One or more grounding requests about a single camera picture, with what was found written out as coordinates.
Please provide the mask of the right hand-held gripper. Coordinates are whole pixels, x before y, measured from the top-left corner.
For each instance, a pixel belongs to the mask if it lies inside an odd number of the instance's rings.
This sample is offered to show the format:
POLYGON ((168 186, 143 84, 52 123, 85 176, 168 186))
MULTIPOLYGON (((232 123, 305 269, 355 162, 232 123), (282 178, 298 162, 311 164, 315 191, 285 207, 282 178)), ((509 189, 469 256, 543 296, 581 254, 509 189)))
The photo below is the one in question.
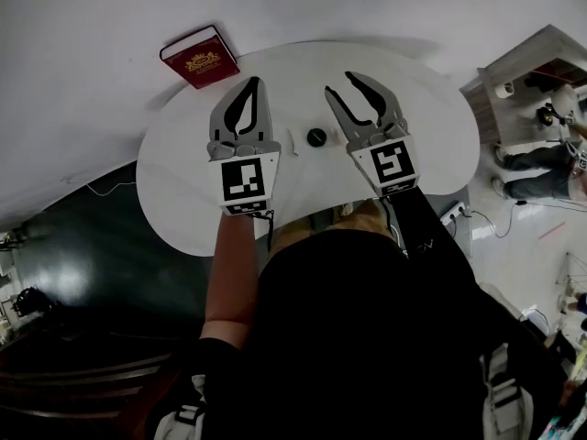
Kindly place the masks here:
POLYGON ((378 197, 415 188, 420 178, 415 142, 396 95, 366 74, 345 75, 377 114, 377 126, 360 121, 336 91, 325 87, 327 103, 348 141, 348 154, 378 197), (378 132, 377 127, 385 129, 378 132))

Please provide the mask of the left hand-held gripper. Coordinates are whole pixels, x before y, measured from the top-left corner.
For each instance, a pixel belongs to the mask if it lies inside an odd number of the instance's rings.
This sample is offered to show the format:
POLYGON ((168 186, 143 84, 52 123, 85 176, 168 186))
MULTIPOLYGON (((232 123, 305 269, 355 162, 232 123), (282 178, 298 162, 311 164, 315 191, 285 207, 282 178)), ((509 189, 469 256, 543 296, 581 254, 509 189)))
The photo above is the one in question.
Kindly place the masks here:
POLYGON ((262 142, 271 140, 265 82, 252 76, 231 88, 213 108, 209 131, 213 140, 207 145, 209 181, 222 212, 254 215, 268 211, 282 148, 276 141, 262 142), (228 142, 238 138, 259 142, 228 142))

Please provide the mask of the person's right forearm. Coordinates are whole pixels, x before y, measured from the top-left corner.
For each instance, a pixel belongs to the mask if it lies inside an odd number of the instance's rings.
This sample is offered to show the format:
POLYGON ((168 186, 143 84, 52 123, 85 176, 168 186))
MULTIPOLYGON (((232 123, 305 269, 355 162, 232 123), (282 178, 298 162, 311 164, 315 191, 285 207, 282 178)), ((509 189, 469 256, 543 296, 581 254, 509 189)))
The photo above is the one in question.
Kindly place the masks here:
POLYGON ((477 288, 471 265, 418 187, 388 196, 412 267, 458 290, 477 288))

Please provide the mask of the person's left forearm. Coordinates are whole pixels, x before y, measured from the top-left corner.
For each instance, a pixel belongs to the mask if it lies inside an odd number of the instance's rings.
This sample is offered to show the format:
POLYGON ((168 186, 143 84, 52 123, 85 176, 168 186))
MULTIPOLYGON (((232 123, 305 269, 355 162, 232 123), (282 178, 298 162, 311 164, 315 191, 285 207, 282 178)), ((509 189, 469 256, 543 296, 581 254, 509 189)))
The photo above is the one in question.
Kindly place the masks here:
POLYGON ((208 283, 202 338, 244 347, 254 320, 258 278, 253 219, 223 215, 208 283))

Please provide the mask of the white curved table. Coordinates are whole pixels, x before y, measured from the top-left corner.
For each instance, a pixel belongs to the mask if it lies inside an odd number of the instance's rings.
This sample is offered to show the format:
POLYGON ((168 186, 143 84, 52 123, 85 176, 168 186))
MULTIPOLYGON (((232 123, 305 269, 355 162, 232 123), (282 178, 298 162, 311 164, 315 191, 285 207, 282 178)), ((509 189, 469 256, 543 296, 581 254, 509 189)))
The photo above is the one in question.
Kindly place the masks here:
POLYGON ((186 87, 161 110, 143 138, 137 162, 138 198, 150 226, 183 253, 209 257, 221 216, 207 170, 209 118, 233 86, 251 76, 266 84, 272 133, 282 155, 272 196, 277 226, 335 205, 372 196, 346 152, 346 139, 324 90, 337 91, 360 119, 374 116, 345 72, 369 75, 396 95, 415 141, 423 193, 448 195, 465 187, 480 158, 471 108, 459 89, 426 65, 390 50, 344 42, 305 42, 240 58, 240 73, 204 89, 186 87), (327 133, 313 148, 306 134, 327 133), (286 130, 293 132, 298 157, 286 130))

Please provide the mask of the red book gold emblem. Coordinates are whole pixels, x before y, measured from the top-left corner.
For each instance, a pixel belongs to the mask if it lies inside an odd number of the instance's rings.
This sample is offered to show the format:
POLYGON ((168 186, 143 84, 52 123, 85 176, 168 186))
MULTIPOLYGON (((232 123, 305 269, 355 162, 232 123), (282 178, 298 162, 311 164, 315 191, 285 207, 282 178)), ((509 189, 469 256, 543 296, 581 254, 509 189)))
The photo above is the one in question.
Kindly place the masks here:
POLYGON ((161 49, 160 60, 195 89, 240 73, 237 59, 215 25, 174 40, 161 49))

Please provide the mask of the person's tan trousers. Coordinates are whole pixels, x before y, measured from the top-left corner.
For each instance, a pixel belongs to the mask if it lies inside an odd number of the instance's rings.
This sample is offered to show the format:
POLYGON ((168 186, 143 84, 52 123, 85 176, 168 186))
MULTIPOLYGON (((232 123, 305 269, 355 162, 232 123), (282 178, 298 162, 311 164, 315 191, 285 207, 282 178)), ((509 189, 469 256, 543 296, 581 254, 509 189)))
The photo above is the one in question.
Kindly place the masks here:
MULTIPOLYGON (((335 218, 333 223, 326 227, 326 231, 342 229, 376 233, 397 242, 397 239, 387 226, 387 220, 381 207, 372 199, 362 202, 352 212, 335 218)), ((278 230, 276 236, 273 238, 271 251, 287 248, 290 245, 309 238, 315 232, 309 216, 295 220, 278 230)))

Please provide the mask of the white power strip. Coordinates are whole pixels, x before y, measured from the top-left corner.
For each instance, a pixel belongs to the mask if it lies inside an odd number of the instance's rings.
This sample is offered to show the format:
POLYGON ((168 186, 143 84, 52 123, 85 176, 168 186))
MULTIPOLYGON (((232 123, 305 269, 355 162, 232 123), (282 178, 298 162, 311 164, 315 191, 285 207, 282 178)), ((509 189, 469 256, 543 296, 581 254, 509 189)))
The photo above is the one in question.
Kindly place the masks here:
POLYGON ((459 216, 466 216, 470 211, 470 207, 464 202, 457 202, 453 204, 449 210, 440 217, 440 222, 443 226, 448 226, 455 222, 459 216))

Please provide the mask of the grey shelf unit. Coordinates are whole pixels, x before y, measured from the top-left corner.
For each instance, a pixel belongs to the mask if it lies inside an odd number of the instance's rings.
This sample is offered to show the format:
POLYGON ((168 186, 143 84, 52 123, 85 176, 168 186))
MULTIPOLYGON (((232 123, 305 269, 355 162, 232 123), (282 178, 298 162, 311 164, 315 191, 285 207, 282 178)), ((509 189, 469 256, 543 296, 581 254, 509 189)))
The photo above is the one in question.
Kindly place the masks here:
POLYGON ((587 47, 547 25, 479 68, 460 91, 483 144, 564 139, 570 124, 587 124, 587 47), (499 99, 493 87, 506 82, 514 84, 515 93, 499 99))

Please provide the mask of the red tape strip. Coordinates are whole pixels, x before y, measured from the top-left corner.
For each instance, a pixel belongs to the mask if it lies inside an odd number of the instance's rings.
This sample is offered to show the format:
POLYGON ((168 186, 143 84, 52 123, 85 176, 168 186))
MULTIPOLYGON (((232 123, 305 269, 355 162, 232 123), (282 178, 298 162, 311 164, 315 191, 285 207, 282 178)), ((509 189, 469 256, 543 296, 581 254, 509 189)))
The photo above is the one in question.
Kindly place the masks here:
POLYGON ((538 241, 542 241, 545 240, 547 238, 551 238, 551 237, 556 237, 558 235, 560 235, 561 233, 564 233, 566 231, 566 225, 567 222, 563 221, 562 223, 554 226, 553 228, 549 229, 549 231, 545 232, 544 234, 540 235, 538 237, 538 241))

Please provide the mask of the person's black shirt torso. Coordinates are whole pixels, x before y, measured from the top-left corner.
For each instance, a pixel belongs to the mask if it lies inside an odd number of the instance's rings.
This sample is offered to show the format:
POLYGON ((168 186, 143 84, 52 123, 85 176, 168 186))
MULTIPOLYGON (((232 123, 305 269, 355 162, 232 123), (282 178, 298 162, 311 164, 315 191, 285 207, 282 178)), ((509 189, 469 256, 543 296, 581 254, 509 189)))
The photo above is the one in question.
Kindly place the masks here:
POLYGON ((564 373, 478 285, 423 277, 374 233, 326 231, 260 275, 244 347, 199 340, 147 440, 483 440, 483 407, 532 404, 537 439, 564 373))

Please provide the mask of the black device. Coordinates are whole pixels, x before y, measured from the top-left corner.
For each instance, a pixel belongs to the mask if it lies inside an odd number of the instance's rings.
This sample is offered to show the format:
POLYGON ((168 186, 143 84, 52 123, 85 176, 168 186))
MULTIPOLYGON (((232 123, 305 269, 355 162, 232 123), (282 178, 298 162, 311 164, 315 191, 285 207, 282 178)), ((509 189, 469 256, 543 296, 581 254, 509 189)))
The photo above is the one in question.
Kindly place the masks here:
POLYGON ((24 289, 13 303, 13 309, 23 317, 33 313, 46 313, 53 307, 51 299, 35 287, 24 289))

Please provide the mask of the dark wooden bed frame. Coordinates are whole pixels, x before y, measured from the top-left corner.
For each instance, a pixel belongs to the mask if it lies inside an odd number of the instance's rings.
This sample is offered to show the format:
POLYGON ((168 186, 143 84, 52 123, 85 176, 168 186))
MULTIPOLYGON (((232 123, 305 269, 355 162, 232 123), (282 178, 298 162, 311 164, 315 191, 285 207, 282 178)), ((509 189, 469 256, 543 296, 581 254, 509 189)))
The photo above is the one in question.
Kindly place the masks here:
POLYGON ((149 411, 182 364, 168 353, 69 372, 0 372, 0 440, 144 440, 149 411))

